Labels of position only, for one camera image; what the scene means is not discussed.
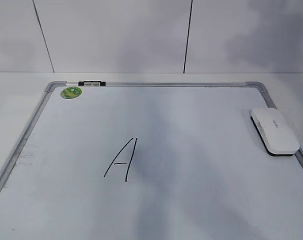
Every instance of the whiteboard surface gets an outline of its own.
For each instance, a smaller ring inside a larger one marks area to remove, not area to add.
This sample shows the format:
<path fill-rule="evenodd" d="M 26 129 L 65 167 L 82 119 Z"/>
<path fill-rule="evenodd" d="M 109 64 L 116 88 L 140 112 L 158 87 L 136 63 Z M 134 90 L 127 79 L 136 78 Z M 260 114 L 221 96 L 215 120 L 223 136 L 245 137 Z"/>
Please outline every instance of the whiteboard surface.
<path fill-rule="evenodd" d="M 303 169 L 266 153 L 256 89 L 62 89 L 0 193 L 0 239 L 303 239 Z"/>

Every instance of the table surface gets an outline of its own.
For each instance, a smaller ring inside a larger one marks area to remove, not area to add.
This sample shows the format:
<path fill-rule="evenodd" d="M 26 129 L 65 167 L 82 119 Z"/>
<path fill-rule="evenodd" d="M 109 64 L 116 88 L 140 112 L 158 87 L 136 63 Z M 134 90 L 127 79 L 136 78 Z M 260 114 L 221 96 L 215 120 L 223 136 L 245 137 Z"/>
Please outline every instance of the table surface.
<path fill-rule="evenodd" d="M 0 171 L 48 83 L 53 81 L 106 81 L 149 83 L 263 83 L 283 113 L 303 149 L 303 73 L 1 73 L 0 72 Z"/>

